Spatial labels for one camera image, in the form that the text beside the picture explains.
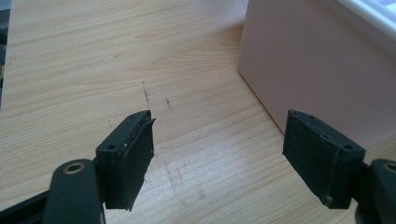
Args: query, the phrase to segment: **pencil mark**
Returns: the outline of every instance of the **pencil mark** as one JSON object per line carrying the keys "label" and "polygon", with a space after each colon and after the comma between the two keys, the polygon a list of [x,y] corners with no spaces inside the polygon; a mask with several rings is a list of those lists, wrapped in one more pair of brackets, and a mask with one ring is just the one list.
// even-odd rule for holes
{"label": "pencil mark", "polygon": [[200,200],[204,200],[204,199],[206,198],[206,194],[205,194],[204,191],[202,190],[201,186],[199,187],[198,198],[199,198]]}
{"label": "pencil mark", "polygon": [[160,150],[167,150],[169,148],[173,148],[173,143],[162,143],[160,144]]}
{"label": "pencil mark", "polygon": [[110,120],[108,120],[107,123],[108,123],[108,127],[110,127],[111,129],[113,129],[113,126],[111,126]]}
{"label": "pencil mark", "polygon": [[116,55],[113,56],[113,58],[118,58],[118,57],[120,57],[120,56],[123,55],[123,54],[124,54],[124,53],[116,54]]}
{"label": "pencil mark", "polygon": [[145,93],[146,104],[148,104],[148,109],[150,109],[149,108],[149,92],[146,90],[145,82],[142,82],[142,87],[143,87],[143,92]]}
{"label": "pencil mark", "polygon": [[168,105],[168,108],[169,108],[169,109],[173,109],[172,106],[171,106],[171,102],[169,101],[169,99],[168,99],[167,97],[165,97],[165,100],[166,100],[166,104]]}
{"label": "pencil mark", "polygon": [[176,193],[177,187],[182,184],[181,182],[183,180],[183,177],[181,176],[179,170],[176,170],[176,173],[175,172],[172,173],[169,170],[169,165],[167,162],[165,162],[165,169],[166,169],[166,173],[168,174],[169,181],[171,183],[172,191]]}
{"label": "pencil mark", "polygon": [[77,30],[74,31],[73,37],[72,37],[72,39],[71,39],[71,43],[72,43],[72,46],[73,46],[73,47],[76,45],[76,44],[75,44],[76,35],[77,35]]}
{"label": "pencil mark", "polygon": [[188,207],[188,206],[189,206],[189,204],[186,203],[186,201],[184,201],[184,200],[179,200],[179,201],[180,201],[180,203],[181,203],[181,205],[182,205],[183,207]]}

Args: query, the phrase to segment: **clamp jaw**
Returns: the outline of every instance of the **clamp jaw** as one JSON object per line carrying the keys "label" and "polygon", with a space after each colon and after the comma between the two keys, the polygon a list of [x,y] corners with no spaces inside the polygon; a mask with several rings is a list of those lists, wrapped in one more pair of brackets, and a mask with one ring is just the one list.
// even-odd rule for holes
{"label": "clamp jaw", "polygon": [[331,209],[359,206],[358,223],[396,223],[396,162],[363,162],[365,150],[325,122],[289,111],[283,154]]}
{"label": "clamp jaw", "polygon": [[48,191],[0,212],[0,223],[106,223],[106,209],[131,210],[154,156],[150,111],[127,117],[96,149],[69,161]]}

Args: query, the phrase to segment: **wood grain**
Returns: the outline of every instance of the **wood grain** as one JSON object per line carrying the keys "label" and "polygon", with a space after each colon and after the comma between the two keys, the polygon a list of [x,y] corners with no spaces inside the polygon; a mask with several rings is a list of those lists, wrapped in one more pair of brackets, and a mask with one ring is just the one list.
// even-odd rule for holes
{"label": "wood grain", "polygon": [[[350,223],[281,155],[283,134],[237,71],[248,1],[14,0],[0,117],[0,209],[93,159],[145,109],[155,158],[132,212],[107,223]],[[396,160],[396,139],[367,160]]]}

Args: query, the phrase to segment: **screw hole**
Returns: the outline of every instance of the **screw hole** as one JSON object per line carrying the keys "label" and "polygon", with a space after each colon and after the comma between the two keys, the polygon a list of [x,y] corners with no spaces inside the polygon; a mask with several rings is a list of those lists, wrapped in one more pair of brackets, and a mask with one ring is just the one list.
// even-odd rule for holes
{"label": "screw hole", "polygon": [[343,145],[343,147],[346,148],[346,149],[352,149],[353,148],[353,146],[351,146],[351,145]]}
{"label": "screw hole", "polygon": [[391,171],[396,174],[396,164],[394,163],[385,163],[384,168],[387,169],[388,171]]}
{"label": "screw hole", "polygon": [[67,175],[72,175],[75,173],[80,172],[82,169],[85,168],[85,164],[81,162],[73,163],[64,168],[64,173]]}

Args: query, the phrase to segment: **metal ring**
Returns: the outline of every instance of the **metal ring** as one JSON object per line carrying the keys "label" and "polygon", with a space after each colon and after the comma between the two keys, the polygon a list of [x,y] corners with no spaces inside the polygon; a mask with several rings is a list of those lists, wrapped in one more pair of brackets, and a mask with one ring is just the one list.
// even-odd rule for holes
{"label": "metal ring", "polygon": [[72,163],[64,168],[64,173],[67,175],[72,175],[82,171],[85,168],[85,164],[82,162]]}

